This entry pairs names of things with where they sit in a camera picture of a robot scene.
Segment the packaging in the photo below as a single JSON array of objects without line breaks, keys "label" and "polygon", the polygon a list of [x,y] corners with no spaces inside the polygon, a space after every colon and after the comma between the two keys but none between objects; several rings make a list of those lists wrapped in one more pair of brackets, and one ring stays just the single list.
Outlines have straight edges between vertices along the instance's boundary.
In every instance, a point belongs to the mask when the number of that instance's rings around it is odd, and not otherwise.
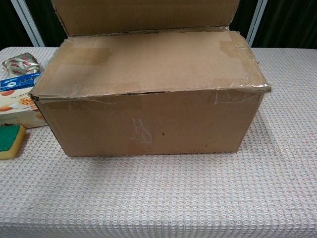
[{"label": "packaging", "polygon": [[2,66],[10,78],[34,74],[40,71],[37,59],[30,53],[24,53],[7,59],[2,63]]},{"label": "packaging", "polygon": [[31,91],[67,155],[239,149],[271,88],[227,28],[238,0],[53,3],[69,36],[107,34],[69,37]]},{"label": "packaging", "polygon": [[47,125],[29,97],[32,88],[0,92],[0,125],[20,124],[25,128]]},{"label": "packaging", "polygon": [[0,92],[33,87],[35,85],[36,78],[40,75],[41,73],[38,72],[0,80]]}]

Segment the textured tablecloth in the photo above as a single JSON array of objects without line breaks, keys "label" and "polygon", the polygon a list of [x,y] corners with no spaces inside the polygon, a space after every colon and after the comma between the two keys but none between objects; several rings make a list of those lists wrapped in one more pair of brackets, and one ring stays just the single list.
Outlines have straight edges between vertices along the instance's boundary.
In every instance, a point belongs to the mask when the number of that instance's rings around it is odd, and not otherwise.
[{"label": "textured tablecloth", "polygon": [[274,91],[237,154],[69,158],[30,129],[0,161],[0,237],[317,237],[317,51],[253,50]]}]

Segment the sponge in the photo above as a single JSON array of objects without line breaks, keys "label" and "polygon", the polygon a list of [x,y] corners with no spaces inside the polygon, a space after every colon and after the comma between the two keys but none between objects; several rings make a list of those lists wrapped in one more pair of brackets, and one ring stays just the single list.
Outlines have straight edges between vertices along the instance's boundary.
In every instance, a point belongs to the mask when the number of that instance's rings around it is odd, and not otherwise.
[{"label": "sponge", "polygon": [[25,128],[21,125],[0,126],[0,160],[14,158],[24,136]]}]

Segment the box flap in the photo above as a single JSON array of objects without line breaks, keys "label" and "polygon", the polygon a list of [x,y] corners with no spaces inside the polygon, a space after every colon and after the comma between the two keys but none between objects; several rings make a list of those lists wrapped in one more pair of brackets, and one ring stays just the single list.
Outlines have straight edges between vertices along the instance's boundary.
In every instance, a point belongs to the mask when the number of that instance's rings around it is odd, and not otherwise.
[{"label": "box flap", "polygon": [[228,26],[239,0],[52,0],[68,36]]},{"label": "box flap", "polygon": [[32,94],[78,98],[237,88],[270,90],[237,32],[161,32],[67,39]]}]

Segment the food package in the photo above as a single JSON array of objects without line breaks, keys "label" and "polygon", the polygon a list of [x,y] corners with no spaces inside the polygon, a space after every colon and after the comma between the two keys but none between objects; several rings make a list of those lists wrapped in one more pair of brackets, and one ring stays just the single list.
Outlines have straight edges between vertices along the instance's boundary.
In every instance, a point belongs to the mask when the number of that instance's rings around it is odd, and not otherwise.
[{"label": "food package", "polygon": [[35,80],[41,75],[40,72],[27,74],[15,78],[0,80],[0,92],[20,88],[29,88],[35,85]]},{"label": "food package", "polygon": [[29,97],[32,88],[0,92],[0,125],[20,124],[25,128],[47,125]]},{"label": "food package", "polygon": [[2,66],[10,78],[40,71],[37,59],[30,53],[7,59],[2,63]]}]

